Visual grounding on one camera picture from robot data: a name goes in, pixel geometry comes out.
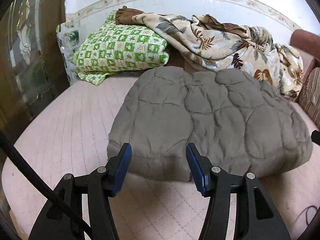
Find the grey quilted hooded down jacket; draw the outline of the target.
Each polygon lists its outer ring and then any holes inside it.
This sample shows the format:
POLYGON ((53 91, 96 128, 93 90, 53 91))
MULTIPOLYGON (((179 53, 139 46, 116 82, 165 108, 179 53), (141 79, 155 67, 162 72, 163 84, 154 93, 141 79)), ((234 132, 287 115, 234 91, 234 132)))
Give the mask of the grey quilted hooded down jacket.
POLYGON ((237 69, 146 71, 125 96, 108 139, 109 157, 131 145, 129 172, 183 182, 191 178, 189 143, 228 173, 257 177, 293 170, 313 150, 292 105, 267 81, 237 69))

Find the striped brown sofa cushion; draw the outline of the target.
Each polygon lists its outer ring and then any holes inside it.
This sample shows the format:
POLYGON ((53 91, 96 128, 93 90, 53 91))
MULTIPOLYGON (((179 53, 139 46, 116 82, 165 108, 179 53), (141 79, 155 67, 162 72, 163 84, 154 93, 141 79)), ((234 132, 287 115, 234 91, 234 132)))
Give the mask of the striped brown sofa cushion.
POLYGON ((298 103, 314 124, 319 128, 319 67, 308 75, 299 94, 298 103))

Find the pink quilted bed mattress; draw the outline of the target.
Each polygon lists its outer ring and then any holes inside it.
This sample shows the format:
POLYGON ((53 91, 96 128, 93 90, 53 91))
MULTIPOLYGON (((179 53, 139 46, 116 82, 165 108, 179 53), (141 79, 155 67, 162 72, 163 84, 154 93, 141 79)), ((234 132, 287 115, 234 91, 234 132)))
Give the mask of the pink quilted bed mattress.
MULTIPOLYGON (((133 77, 110 77, 98 86, 77 82, 35 118, 15 147, 50 187, 64 174, 89 174, 107 162, 112 122, 134 82, 133 77)), ((304 165, 261 182, 297 239, 319 207, 319 146, 304 165)), ((110 206, 121 239, 198 239, 208 199, 194 183, 127 174, 110 206)))

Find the beige leaf print blanket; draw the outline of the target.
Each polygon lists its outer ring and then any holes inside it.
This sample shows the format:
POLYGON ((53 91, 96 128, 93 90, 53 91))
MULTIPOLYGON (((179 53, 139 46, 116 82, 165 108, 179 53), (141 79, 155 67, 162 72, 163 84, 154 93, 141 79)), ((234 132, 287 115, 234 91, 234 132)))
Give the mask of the beige leaf print blanket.
POLYGON ((210 15, 139 14, 132 17, 164 38, 196 70, 214 72, 235 68, 268 81, 287 99, 294 100, 303 85, 300 53, 273 41, 263 27, 219 23, 210 15))

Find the green white patterned pillow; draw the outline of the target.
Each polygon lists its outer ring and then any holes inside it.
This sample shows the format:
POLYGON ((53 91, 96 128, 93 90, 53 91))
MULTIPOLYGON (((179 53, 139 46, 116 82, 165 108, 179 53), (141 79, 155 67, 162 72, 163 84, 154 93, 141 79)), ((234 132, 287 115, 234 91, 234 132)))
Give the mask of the green white patterned pillow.
POLYGON ((144 25, 117 25, 116 11, 78 48, 72 59, 82 81, 101 84, 109 75, 164 66, 168 43, 144 25))

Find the wooden stained glass door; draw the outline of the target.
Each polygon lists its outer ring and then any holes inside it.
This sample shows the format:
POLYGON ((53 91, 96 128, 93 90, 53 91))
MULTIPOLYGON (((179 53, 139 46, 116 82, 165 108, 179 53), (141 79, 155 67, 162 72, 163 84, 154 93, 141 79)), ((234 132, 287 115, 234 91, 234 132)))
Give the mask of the wooden stained glass door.
POLYGON ((65 0, 10 0, 1 10, 1 131, 16 141, 69 86, 56 37, 65 0))

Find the clear plastic bag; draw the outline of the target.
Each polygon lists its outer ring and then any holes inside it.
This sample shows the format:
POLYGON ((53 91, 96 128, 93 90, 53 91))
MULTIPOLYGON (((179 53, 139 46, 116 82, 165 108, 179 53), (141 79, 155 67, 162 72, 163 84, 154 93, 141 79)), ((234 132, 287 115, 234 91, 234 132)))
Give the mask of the clear plastic bag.
POLYGON ((56 36, 59 49, 63 58, 67 79, 70 85, 79 80, 75 72, 74 54, 80 47, 79 37, 80 22, 67 21, 56 27, 56 36))

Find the brown knitted cloth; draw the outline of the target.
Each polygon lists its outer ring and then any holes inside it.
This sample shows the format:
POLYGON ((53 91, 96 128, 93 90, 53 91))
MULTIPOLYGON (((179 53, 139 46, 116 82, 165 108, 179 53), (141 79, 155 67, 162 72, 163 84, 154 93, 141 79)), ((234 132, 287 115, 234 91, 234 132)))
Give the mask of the brown knitted cloth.
POLYGON ((115 23, 116 25, 135 25, 137 23, 133 20, 133 18, 143 13, 144 12, 141 10, 123 6, 122 8, 119 8, 116 12, 115 23))

